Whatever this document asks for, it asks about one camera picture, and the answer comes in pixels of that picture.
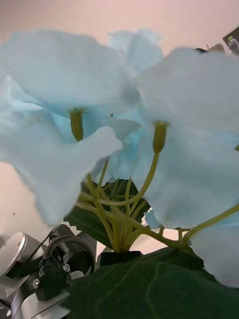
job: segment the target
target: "green leaf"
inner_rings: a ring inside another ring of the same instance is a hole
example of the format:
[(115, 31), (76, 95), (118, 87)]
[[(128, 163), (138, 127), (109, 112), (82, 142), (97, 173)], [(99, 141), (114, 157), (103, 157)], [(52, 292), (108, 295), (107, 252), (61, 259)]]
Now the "green leaf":
[(78, 230), (87, 233), (103, 245), (112, 249), (102, 222), (93, 213), (79, 207), (74, 207), (71, 213), (64, 218), (64, 221), (69, 222), (71, 226), (76, 226)]
[(186, 250), (179, 250), (171, 247), (166, 247), (153, 253), (141, 257), (146, 261), (167, 262), (175, 266), (181, 266), (189, 270), (200, 271), (208, 279), (215, 281), (214, 276), (204, 270), (203, 260), (193, 253)]
[(77, 279), (68, 319), (237, 319), (239, 291), (201, 272), (137, 259)]

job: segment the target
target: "white wall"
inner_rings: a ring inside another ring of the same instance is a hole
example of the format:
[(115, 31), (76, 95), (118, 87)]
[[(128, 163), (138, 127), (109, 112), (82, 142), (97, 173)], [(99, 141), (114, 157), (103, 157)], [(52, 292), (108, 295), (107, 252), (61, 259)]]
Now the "white wall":
[(0, 0), (0, 39), (50, 27), (106, 41), (108, 32), (150, 26), (162, 32), (168, 52), (178, 45), (213, 46), (238, 24), (238, 0)]

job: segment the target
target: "artificial flower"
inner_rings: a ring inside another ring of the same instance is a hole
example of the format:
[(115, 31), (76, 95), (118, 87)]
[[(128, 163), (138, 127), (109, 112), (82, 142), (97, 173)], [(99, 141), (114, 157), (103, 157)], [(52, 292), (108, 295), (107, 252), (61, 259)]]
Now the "artificial flower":
[[(140, 142), (132, 181), (141, 189), (153, 159), (153, 129)], [(235, 204), (239, 153), (210, 132), (172, 125), (145, 199), (166, 228), (190, 228)]]
[(160, 34), (151, 29), (120, 30), (110, 34), (109, 46), (119, 53), (130, 76), (135, 77), (162, 60), (160, 39)]
[(0, 46), (0, 65), (42, 107), (59, 115), (88, 106), (116, 113), (138, 102), (118, 53), (91, 36), (55, 30), (16, 33)]
[(203, 259), (207, 272), (221, 284), (233, 288), (239, 288), (238, 241), (238, 212), (191, 237), (192, 248)]
[(135, 81), (154, 116), (216, 133), (239, 133), (239, 60), (177, 48)]
[(0, 160), (11, 164), (35, 195), (48, 225), (66, 216), (80, 194), (80, 183), (97, 162), (121, 149), (112, 128), (99, 128), (78, 143), (67, 143), (51, 114), (0, 88)]

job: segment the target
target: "flower stem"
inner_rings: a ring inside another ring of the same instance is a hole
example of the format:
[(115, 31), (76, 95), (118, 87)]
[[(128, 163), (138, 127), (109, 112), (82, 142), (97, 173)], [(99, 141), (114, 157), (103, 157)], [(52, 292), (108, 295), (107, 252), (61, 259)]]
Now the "flower stem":
[(221, 220), (233, 215), (234, 213), (236, 213), (237, 211), (239, 211), (239, 204), (236, 204), (235, 206), (231, 207), (230, 209), (226, 210), (225, 212), (223, 212), (222, 214), (213, 217), (207, 221), (205, 221), (204, 223), (192, 228), (188, 233), (185, 234), (185, 236), (183, 237), (183, 243), (184, 245), (188, 244), (189, 239), (195, 235), (197, 232), (199, 232), (200, 230), (212, 226), (218, 222), (220, 222)]
[[(103, 205), (108, 205), (108, 206), (126, 206), (128, 204), (132, 204), (132, 203), (136, 203), (136, 202), (138, 203), (138, 201), (144, 196), (150, 183), (152, 182), (154, 173), (155, 173), (156, 168), (157, 168), (158, 158), (159, 158), (159, 153), (155, 153), (154, 157), (153, 157), (152, 164), (151, 164), (151, 168), (148, 172), (148, 176), (147, 176), (147, 178), (142, 186), (142, 189), (138, 192), (138, 194), (135, 197), (130, 198), (128, 200), (123, 200), (123, 201), (108, 201), (108, 200), (98, 198), (97, 202), (100, 204), (103, 204)], [(83, 200), (86, 200), (86, 201), (94, 201), (93, 198), (86, 193), (82, 193), (80, 198), (82, 198)]]
[(159, 235), (163, 236), (163, 231), (164, 231), (164, 227), (161, 225), (160, 229), (159, 229)]
[(180, 243), (183, 241), (183, 231), (181, 229), (178, 230), (178, 241)]
[(92, 182), (90, 175), (87, 176), (87, 181), (88, 181), (88, 187), (91, 191), (91, 195), (94, 199), (94, 204), (97, 208), (98, 217), (101, 220), (102, 224), (104, 225), (105, 230), (106, 230), (107, 235), (108, 235), (108, 238), (111, 242), (111, 245), (112, 245), (113, 249), (115, 250), (116, 248), (115, 248), (115, 244), (114, 244), (113, 232), (112, 232), (112, 229), (110, 227), (110, 224), (108, 223), (108, 221), (105, 218), (105, 210), (104, 210), (103, 206), (100, 203), (97, 203), (97, 201), (96, 201), (97, 197), (98, 197), (98, 192), (94, 189), (94, 185), (93, 185), (93, 182)]
[[(132, 179), (131, 177), (128, 180), (127, 186), (126, 186), (126, 191), (125, 191), (125, 201), (127, 202), (129, 199), (129, 191), (130, 191), (130, 187), (131, 187), (131, 183), (132, 183)], [(126, 215), (128, 217), (130, 217), (130, 207), (129, 204), (125, 205), (126, 207)], [(126, 223), (124, 223), (122, 225), (122, 230), (121, 230), (121, 244), (123, 245), (125, 238), (127, 237), (127, 230), (128, 230), (128, 225)]]
[(141, 231), (141, 234), (145, 234), (152, 238), (155, 238), (167, 246), (174, 247), (174, 248), (182, 248), (182, 244), (179, 243), (178, 241), (164, 238), (163, 236), (160, 236), (159, 234), (154, 233), (147, 227), (144, 227), (143, 225), (138, 223), (136, 220), (127, 217), (126, 215), (124, 216), (112, 215), (110, 212), (105, 211), (105, 216), (108, 220), (117, 220), (120, 222), (125, 222), (128, 225), (131, 225), (132, 227), (139, 229)]
[(107, 158), (107, 160), (105, 161), (105, 164), (104, 164), (104, 167), (103, 167), (103, 170), (102, 170), (102, 173), (101, 173), (101, 177), (100, 177), (99, 183), (98, 183), (98, 185), (97, 185), (97, 189), (98, 189), (98, 190), (99, 190), (100, 187), (102, 186), (102, 182), (103, 182), (104, 176), (105, 176), (105, 174), (106, 174), (108, 162), (109, 162), (109, 158)]
[(143, 202), (139, 205), (139, 207), (133, 212), (131, 218), (136, 219), (139, 212), (145, 207), (146, 204), (147, 204), (146, 200), (143, 200)]
[[(127, 187), (126, 187), (126, 192), (125, 192), (125, 201), (126, 201), (126, 202), (127, 202), (128, 199), (129, 199), (129, 191), (130, 191), (131, 183), (132, 183), (132, 179), (131, 179), (131, 177), (130, 177), (129, 180), (128, 180)], [(127, 216), (130, 216), (129, 204), (126, 205), (126, 213), (127, 213)]]

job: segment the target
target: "light blue petal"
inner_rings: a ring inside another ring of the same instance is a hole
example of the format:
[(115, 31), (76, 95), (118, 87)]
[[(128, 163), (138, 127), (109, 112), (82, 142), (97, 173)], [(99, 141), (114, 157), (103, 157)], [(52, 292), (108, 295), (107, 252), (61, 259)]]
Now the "light blue petal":
[(51, 115), (64, 141), (66, 143), (76, 143), (76, 139), (74, 138), (71, 131), (70, 120), (55, 113), (51, 113)]
[(51, 111), (100, 105), (115, 113), (139, 99), (119, 55), (87, 35), (55, 30), (18, 33), (1, 45), (0, 64)]
[[(132, 180), (141, 189), (153, 158), (153, 132), (141, 141)], [(196, 129), (169, 127), (145, 198), (166, 228), (190, 228), (235, 204), (239, 154), (220, 138)]]
[[(122, 141), (123, 148), (110, 156), (103, 184), (108, 182), (111, 177), (129, 179), (131, 176), (138, 156), (138, 143), (147, 132), (144, 128), (138, 129), (138, 126), (139, 123), (130, 120), (118, 120), (117, 127), (120, 128), (120, 131), (116, 129), (115, 125), (112, 126), (116, 136)], [(103, 166), (104, 161), (99, 163), (94, 171), (93, 179), (95, 182), (99, 182)]]
[(177, 48), (135, 82), (145, 106), (159, 117), (217, 133), (238, 134), (238, 74), (236, 56)]
[(204, 267), (223, 285), (239, 288), (239, 213), (191, 237)]
[(160, 228), (161, 225), (155, 218), (153, 209), (148, 211), (147, 213), (144, 213), (144, 215), (145, 215), (145, 221), (151, 229)]
[(162, 60), (157, 39), (158, 34), (149, 29), (136, 33), (122, 30), (110, 34), (109, 46), (119, 52), (134, 77)]
[(217, 136), (225, 141), (232, 149), (239, 145), (239, 134), (218, 134)]
[(110, 127), (87, 139), (65, 143), (49, 112), (0, 95), (0, 160), (11, 164), (35, 195), (48, 225), (57, 224), (74, 206), (80, 183), (97, 162), (121, 149)]

